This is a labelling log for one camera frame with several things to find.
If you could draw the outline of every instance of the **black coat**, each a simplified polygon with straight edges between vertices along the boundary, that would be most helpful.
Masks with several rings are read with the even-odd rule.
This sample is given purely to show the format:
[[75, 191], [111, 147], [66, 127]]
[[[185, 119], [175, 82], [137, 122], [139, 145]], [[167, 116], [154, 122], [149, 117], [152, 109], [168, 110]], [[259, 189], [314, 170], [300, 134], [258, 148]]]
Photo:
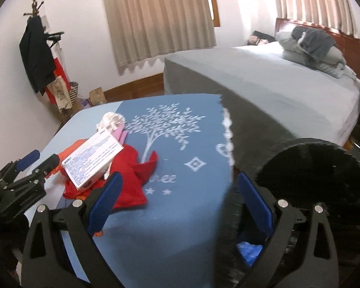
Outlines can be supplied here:
[[55, 80], [56, 69], [51, 50], [46, 42], [39, 16], [30, 17], [20, 44], [21, 58], [35, 93], [44, 94], [44, 88]]

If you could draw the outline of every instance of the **beige curtain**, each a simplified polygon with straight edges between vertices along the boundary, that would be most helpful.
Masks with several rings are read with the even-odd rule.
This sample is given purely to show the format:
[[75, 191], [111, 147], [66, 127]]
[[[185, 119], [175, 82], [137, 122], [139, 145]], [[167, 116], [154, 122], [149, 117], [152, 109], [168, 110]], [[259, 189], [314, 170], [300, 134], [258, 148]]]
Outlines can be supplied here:
[[348, 0], [276, 0], [277, 15], [355, 33], [354, 18]]
[[208, 0], [104, 0], [119, 67], [216, 45]]

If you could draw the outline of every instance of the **screw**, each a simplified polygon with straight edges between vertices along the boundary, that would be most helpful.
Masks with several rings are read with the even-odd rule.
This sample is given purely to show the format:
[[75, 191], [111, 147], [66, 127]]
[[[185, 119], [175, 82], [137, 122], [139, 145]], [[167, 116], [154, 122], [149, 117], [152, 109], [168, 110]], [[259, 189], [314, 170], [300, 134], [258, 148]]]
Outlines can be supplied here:
[[39, 205], [38, 207], [37, 207], [37, 212], [44, 212], [45, 211], [45, 209], [46, 209], [46, 206], [45, 205]]
[[280, 199], [277, 204], [282, 207], [282, 208], [286, 208], [288, 207], [288, 201], [284, 200], [284, 199]]
[[76, 199], [73, 201], [72, 206], [75, 208], [80, 207], [83, 204], [83, 201], [81, 199]]
[[323, 207], [322, 207], [322, 206], [319, 206], [319, 205], [316, 205], [316, 206], [315, 206], [315, 211], [316, 211], [317, 213], [322, 213], [322, 212], [323, 212]]

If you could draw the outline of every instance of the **white box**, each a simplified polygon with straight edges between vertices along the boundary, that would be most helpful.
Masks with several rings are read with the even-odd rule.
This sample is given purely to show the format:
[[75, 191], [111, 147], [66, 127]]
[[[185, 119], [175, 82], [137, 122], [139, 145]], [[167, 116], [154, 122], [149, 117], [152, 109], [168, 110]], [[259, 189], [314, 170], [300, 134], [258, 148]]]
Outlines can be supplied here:
[[77, 190], [84, 191], [107, 171], [123, 146], [107, 130], [101, 130], [63, 160], [64, 167]]

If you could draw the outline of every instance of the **blue gripper pad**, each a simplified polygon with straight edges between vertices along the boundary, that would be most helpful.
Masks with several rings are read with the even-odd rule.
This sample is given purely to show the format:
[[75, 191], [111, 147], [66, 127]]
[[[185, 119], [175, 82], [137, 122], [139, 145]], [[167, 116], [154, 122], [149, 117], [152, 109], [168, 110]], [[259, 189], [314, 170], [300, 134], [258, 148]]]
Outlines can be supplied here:
[[29, 153], [27, 156], [16, 162], [16, 171], [24, 171], [39, 158], [40, 152], [35, 149], [33, 152]]
[[123, 188], [123, 178], [120, 173], [113, 173], [107, 182], [108, 186], [89, 212], [87, 227], [89, 235], [102, 230]]
[[238, 188], [259, 231], [271, 237], [273, 234], [271, 209], [244, 172], [238, 176]]
[[243, 241], [238, 243], [237, 249], [240, 252], [240, 255], [243, 257], [244, 261], [249, 265], [252, 266], [261, 253], [263, 246], [262, 245], [253, 245]]

